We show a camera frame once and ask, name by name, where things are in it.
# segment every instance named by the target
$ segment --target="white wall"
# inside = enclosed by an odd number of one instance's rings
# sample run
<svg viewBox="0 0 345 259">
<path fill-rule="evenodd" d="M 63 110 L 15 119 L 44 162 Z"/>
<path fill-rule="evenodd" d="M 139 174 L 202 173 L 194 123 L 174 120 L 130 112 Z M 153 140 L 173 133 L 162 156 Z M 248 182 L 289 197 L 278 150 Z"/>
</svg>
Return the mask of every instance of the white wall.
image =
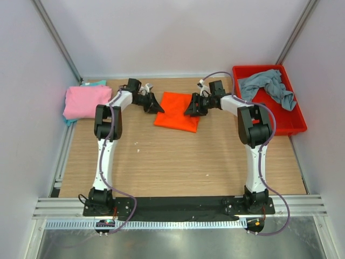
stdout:
<svg viewBox="0 0 345 259">
<path fill-rule="evenodd" d="M 51 187 L 64 94 L 76 81 L 30 1 L 0 1 L 0 17 L 0 257 L 16 259 Z"/>
<path fill-rule="evenodd" d="M 307 0 L 42 0 L 83 77 L 272 64 Z"/>
<path fill-rule="evenodd" d="M 344 244 L 345 1 L 320 1 L 284 66 L 308 131 L 293 138 L 311 193 L 320 193 Z"/>
</svg>

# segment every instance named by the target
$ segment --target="orange cloth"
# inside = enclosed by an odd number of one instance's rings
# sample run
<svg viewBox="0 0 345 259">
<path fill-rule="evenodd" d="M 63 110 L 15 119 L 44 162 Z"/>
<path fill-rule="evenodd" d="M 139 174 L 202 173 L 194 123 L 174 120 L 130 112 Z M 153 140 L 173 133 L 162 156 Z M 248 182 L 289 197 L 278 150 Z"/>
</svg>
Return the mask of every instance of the orange cloth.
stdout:
<svg viewBox="0 0 345 259">
<path fill-rule="evenodd" d="M 154 125 L 196 133 L 200 117 L 184 115 L 191 99 L 191 94 L 164 92 L 161 106 L 165 113 L 158 112 Z"/>
</svg>

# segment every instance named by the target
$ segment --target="gray cloth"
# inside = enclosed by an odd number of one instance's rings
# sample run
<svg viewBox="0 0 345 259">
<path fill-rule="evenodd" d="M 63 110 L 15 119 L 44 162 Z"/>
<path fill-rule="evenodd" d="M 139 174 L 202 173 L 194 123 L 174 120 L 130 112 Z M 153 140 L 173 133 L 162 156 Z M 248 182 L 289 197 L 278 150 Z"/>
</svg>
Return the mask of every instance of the gray cloth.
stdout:
<svg viewBox="0 0 345 259">
<path fill-rule="evenodd" d="M 273 100 L 281 104 L 284 109 L 292 111 L 296 105 L 296 101 L 293 100 L 294 94 L 286 90 L 280 76 L 279 70 L 271 69 L 238 80 L 242 99 L 252 101 L 259 88 L 263 87 Z"/>
</svg>

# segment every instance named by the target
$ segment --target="metal floor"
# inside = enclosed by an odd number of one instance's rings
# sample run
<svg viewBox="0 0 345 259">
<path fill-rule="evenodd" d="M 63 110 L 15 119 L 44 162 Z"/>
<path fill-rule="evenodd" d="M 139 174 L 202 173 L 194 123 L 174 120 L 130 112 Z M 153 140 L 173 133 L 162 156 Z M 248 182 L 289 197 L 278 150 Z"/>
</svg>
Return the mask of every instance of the metal floor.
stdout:
<svg viewBox="0 0 345 259">
<path fill-rule="evenodd" d="M 265 232 L 276 231 L 285 218 L 267 218 Z M 39 259 L 226 259 L 326 258 L 312 217 L 292 217 L 282 233 L 254 236 L 243 229 L 128 230 L 94 237 L 71 249 L 93 230 L 45 230 Z"/>
</svg>

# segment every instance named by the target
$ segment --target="teal cloth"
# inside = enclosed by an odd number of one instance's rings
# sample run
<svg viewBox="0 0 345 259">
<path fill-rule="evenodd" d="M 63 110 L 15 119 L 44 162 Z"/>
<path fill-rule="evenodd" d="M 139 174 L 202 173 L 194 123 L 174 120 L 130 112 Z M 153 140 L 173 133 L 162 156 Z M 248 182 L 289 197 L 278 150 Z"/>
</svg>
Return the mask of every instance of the teal cloth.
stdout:
<svg viewBox="0 0 345 259">
<path fill-rule="evenodd" d="M 81 86 L 97 86 L 97 85 L 106 85 L 107 81 L 106 80 L 100 80 L 98 82 L 94 83 L 83 83 Z M 78 119 L 73 119 L 73 120 L 66 120 L 64 117 L 64 121 L 66 122 L 67 126 L 71 126 L 72 123 L 76 122 Z"/>
<path fill-rule="evenodd" d="M 296 101 L 293 100 L 294 94 L 286 90 L 280 76 L 279 70 L 270 69 L 238 80 L 242 99 L 252 101 L 259 88 L 263 87 L 273 100 L 281 104 L 283 109 L 292 111 L 296 106 Z"/>
</svg>

